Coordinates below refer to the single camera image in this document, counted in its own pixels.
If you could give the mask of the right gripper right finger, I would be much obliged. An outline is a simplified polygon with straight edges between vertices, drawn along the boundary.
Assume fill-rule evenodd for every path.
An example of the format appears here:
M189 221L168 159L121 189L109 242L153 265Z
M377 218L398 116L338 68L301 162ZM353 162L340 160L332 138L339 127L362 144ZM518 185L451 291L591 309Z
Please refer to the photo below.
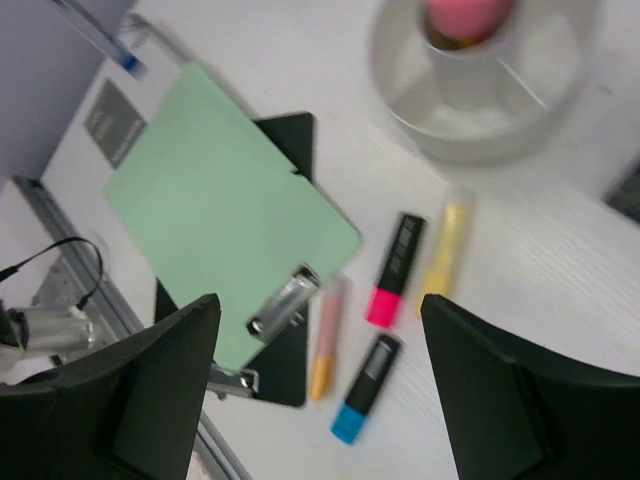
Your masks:
M426 345L461 479L636 479L639 379L427 295Z

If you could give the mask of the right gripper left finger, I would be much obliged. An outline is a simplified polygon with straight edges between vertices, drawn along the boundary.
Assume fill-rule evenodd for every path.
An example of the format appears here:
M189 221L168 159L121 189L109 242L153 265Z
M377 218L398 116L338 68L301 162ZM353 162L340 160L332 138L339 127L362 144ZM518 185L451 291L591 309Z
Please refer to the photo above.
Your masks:
M183 479L221 306L207 294L139 333L1 388L4 479Z

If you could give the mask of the blue pen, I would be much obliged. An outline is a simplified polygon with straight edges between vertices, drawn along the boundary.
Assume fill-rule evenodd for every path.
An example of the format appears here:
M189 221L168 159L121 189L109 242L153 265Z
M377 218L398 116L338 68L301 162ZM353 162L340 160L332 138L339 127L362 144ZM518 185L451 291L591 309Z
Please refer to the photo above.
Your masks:
M110 33L78 1L48 1L57 13L105 57L119 65L134 78L142 78L146 72L143 62L115 35Z

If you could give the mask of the pink capped glue stick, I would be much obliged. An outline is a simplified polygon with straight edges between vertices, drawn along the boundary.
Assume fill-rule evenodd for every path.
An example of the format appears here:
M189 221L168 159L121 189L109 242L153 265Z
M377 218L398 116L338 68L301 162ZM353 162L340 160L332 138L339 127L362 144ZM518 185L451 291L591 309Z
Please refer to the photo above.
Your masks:
M494 36L514 7L510 0L432 0L424 4L424 28L440 50L464 50Z

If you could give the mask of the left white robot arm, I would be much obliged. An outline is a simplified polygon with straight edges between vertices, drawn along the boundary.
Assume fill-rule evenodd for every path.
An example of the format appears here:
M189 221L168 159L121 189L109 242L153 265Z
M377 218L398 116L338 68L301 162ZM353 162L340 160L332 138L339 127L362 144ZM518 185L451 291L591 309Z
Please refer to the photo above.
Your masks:
M93 322L74 306L1 305L1 384L14 385L53 369L53 357L82 356L96 338Z

